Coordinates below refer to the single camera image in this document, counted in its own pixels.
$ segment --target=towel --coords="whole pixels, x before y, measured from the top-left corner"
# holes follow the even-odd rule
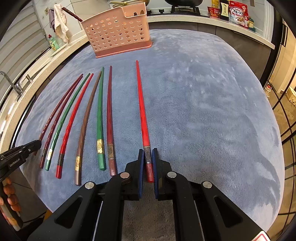
[[[69,42],[67,37],[67,31],[69,30],[67,27],[67,18],[64,12],[62,11],[61,4],[54,5],[54,27],[55,33],[59,36],[65,43]]]
[[[54,10],[51,8],[48,12],[48,16],[49,16],[49,27],[52,28],[55,32],[54,29]]]

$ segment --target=dark red chopstick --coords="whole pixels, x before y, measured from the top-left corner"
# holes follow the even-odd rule
[[[108,94],[107,94],[107,149],[108,149],[108,162],[110,176],[115,176],[116,161],[113,149],[113,124],[112,124],[112,66],[109,71],[109,82],[108,82]]]
[[[52,139],[52,135],[53,135],[54,129],[55,129],[56,125],[57,125],[57,122],[58,122],[58,120],[59,120],[59,118],[60,118],[60,116],[61,116],[61,114],[62,114],[62,112],[63,112],[63,110],[64,110],[64,108],[65,108],[65,106],[67,104],[67,102],[68,102],[68,100],[70,99],[73,91],[75,90],[76,86],[78,85],[78,83],[82,79],[82,77],[83,77],[83,74],[81,74],[78,77],[78,79],[75,81],[75,85],[70,90],[69,94],[67,95],[62,107],[60,108],[60,110],[59,110],[59,112],[58,112],[58,114],[57,114],[57,116],[56,116],[56,118],[54,120],[54,123],[52,124],[49,135],[48,135],[47,140],[46,140],[45,145],[44,145],[42,157],[41,157],[41,160],[40,160],[40,168],[43,168],[43,166],[44,166],[47,150],[48,150],[48,147],[49,147],[49,144],[50,144],[50,140]]]
[[[70,88],[67,90],[67,92],[63,95],[63,97],[61,98],[61,100],[59,101],[59,103],[57,104],[57,106],[55,107],[55,109],[53,110],[52,114],[50,115],[48,121],[46,122],[43,131],[41,132],[40,136],[39,136],[39,140],[42,141],[43,137],[47,131],[47,128],[50,124],[50,122],[52,121],[55,113],[57,112],[57,110],[59,109],[59,107],[61,106],[61,104],[63,103],[64,99],[66,98],[66,96],[69,94],[69,92],[71,91],[71,89],[74,87],[74,85],[76,84],[77,80],[74,81],[74,83],[70,86]]]

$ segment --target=metal screw cap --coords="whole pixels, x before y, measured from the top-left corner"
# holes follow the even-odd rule
[[[209,181],[205,181],[205,182],[203,182],[202,185],[203,185],[205,188],[211,188],[211,187],[212,187],[212,184],[211,184],[211,182],[209,182]]]
[[[88,182],[84,186],[85,186],[86,189],[92,189],[94,187],[94,183]]]
[[[170,178],[175,178],[176,176],[177,176],[177,173],[175,173],[175,172],[168,172],[168,177],[170,177]]]
[[[129,173],[128,172],[123,172],[120,174],[121,178],[129,178]]]

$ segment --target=red chopstick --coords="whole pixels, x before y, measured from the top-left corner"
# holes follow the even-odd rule
[[[147,175],[147,181],[149,183],[152,183],[153,170],[152,170],[152,161],[151,161],[150,141],[149,141],[147,120],[146,120],[146,112],[145,112],[144,97],[143,97],[143,90],[142,90],[142,83],[141,83],[141,76],[140,76],[139,61],[136,61],[136,68],[137,68],[142,139],[143,139],[143,148],[145,153],[146,175]]]
[[[107,149],[108,149],[108,162],[110,176],[115,176],[116,161],[113,149],[113,125],[112,125],[112,66],[109,71],[109,82],[108,82],[108,94],[107,94]]]
[[[53,132],[54,132],[54,129],[57,125],[57,122],[61,116],[61,114],[63,113],[63,110],[68,102],[68,100],[70,99],[73,91],[75,90],[76,86],[78,85],[79,81],[82,79],[83,77],[83,74],[81,74],[78,79],[75,81],[75,85],[73,86],[73,88],[70,90],[69,94],[67,95],[62,107],[60,108],[55,120],[54,120],[54,123],[52,124],[52,127],[50,129],[50,132],[49,132],[49,135],[47,137],[47,140],[45,142],[45,145],[44,145],[44,149],[43,149],[43,153],[42,153],[42,157],[41,157],[41,160],[40,160],[40,168],[43,168],[44,166],[44,162],[45,162],[45,158],[46,158],[46,154],[47,154],[47,151],[48,151],[48,147],[49,147],[49,144],[50,144],[50,140],[52,139],[52,135],[53,135]]]
[[[75,80],[75,82],[71,85],[71,87],[67,90],[67,92],[63,95],[63,97],[61,98],[61,100],[59,101],[59,103],[57,104],[57,106],[55,107],[54,111],[52,112],[52,114],[50,115],[48,121],[46,122],[43,131],[41,132],[40,136],[39,136],[39,140],[42,141],[43,137],[47,131],[47,128],[50,124],[50,122],[52,121],[55,113],[57,112],[57,110],[59,109],[60,105],[63,103],[64,99],[66,98],[66,96],[69,94],[69,92],[71,91],[71,89],[74,87],[74,85],[76,84],[77,80]]]
[[[75,107],[72,111],[72,114],[71,114],[71,117],[70,117],[70,120],[68,122],[68,125],[67,125],[67,128],[66,128],[66,132],[65,132],[65,135],[63,137],[63,143],[61,145],[61,149],[59,151],[59,160],[58,160],[58,163],[57,163],[57,171],[56,171],[56,178],[58,179],[61,179],[62,177],[62,169],[63,169],[63,163],[64,163],[64,156],[65,156],[65,151],[66,151],[66,147],[67,147],[67,142],[68,142],[68,138],[69,138],[69,134],[70,134],[70,131],[71,131],[71,127],[72,127],[72,124],[73,124],[73,121],[75,119],[75,115],[77,113],[77,110],[78,110],[78,107],[80,105],[80,102],[82,100],[82,97],[89,85],[89,82],[91,81],[91,78],[93,77],[94,74],[91,74],[88,81],[86,82],[82,92],[80,93],[80,96],[78,97],[78,100],[75,104]]]

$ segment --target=green chopstick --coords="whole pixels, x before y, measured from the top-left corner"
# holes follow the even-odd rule
[[[66,110],[65,110],[65,112],[64,112],[64,114],[63,114],[63,116],[62,116],[62,118],[60,120],[60,122],[59,122],[57,130],[56,130],[56,132],[54,134],[52,144],[51,144],[50,149],[48,151],[47,160],[46,160],[46,163],[45,163],[45,170],[47,170],[47,171],[50,168],[50,163],[51,163],[51,160],[52,160],[52,154],[54,152],[54,148],[55,148],[55,146],[57,144],[57,139],[59,138],[59,134],[61,132],[62,126],[63,126],[63,124],[65,122],[66,117],[67,117],[67,114],[69,113],[70,108],[71,108],[72,104],[74,103],[75,98],[79,94],[81,88],[83,87],[85,81],[88,79],[89,76],[90,76],[90,73],[88,73],[88,75],[85,77],[85,79],[82,81],[82,83],[80,84],[80,86],[76,90],[75,94],[73,95],[72,99],[70,100],[70,102],[69,102],[69,104],[68,104],[68,106],[67,106],[67,108],[66,108]]]
[[[103,79],[104,67],[102,67],[102,75],[99,83],[99,97],[98,97],[98,114],[97,114],[97,128],[96,128],[96,146],[98,152],[98,164],[100,170],[106,170],[105,154],[104,154],[104,139],[103,139]]]

